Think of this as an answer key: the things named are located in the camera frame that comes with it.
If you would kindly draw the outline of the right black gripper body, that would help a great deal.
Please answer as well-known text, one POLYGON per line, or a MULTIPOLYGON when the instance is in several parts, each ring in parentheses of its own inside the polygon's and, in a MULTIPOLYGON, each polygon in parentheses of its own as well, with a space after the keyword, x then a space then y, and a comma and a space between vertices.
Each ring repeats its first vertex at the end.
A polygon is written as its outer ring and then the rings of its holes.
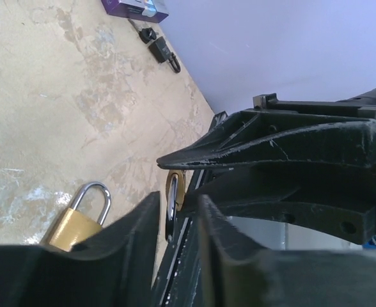
MULTIPOLYGON (((259 95, 254 98, 254 106, 260 111, 284 111, 300 114, 314 114, 326 116, 345 116, 351 118, 367 118, 376 120, 376 92, 368 92, 350 99, 336 102, 326 101, 291 101, 281 100, 274 93, 259 95)), ((311 165, 330 165, 314 163, 275 163, 263 166, 297 166, 307 168, 311 165)))

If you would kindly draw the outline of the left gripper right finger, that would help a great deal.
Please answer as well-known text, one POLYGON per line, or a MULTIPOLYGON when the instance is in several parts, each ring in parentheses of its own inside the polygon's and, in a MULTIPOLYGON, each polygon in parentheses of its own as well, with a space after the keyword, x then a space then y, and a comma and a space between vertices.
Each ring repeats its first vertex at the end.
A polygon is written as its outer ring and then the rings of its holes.
POLYGON ((205 306, 376 306, 376 249, 276 251, 199 198, 205 306))

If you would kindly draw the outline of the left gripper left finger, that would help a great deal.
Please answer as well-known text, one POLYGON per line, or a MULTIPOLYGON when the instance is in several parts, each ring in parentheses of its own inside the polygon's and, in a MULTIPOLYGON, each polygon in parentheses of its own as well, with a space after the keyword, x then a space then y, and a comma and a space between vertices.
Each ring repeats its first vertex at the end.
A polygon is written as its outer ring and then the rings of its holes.
POLYGON ((70 252, 0 245, 0 306, 150 306, 161 194, 70 252))

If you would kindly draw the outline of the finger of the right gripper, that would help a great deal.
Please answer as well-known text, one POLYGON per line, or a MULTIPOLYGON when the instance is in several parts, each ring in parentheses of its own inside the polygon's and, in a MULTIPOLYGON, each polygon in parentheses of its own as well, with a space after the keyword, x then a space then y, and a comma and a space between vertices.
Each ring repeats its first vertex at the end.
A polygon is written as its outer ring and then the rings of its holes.
POLYGON ((183 215, 210 198, 225 216, 295 224, 356 244, 376 234, 376 164, 234 168, 185 195, 183 215))
POLYGON ((248 109, 231 114, 193 144, 157 159, 162 169, 275 163, 369 168, 376 164, 376 120, 248 109))

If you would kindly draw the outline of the small brass padlock with keys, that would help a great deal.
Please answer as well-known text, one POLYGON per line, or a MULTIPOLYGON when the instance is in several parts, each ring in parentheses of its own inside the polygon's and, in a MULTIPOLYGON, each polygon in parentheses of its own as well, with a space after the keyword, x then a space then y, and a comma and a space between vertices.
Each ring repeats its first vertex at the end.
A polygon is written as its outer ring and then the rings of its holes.
POLYGON ((168 242, 175 235, 176 213, 182 209, 186 191, 185 172, 169 170, 166 180, 166 221, 165 236, 168 242))

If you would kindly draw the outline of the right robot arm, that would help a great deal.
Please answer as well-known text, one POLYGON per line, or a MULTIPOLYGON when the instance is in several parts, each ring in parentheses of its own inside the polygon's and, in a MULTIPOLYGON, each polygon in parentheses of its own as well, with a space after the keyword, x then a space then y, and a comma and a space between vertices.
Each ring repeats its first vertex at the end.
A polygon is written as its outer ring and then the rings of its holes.
POLYGON ((166 238, 208 196, 226 216, 295 224, 355 244, 376 235, 376 88, 339 100, 259 95, 160 157, 166 238))

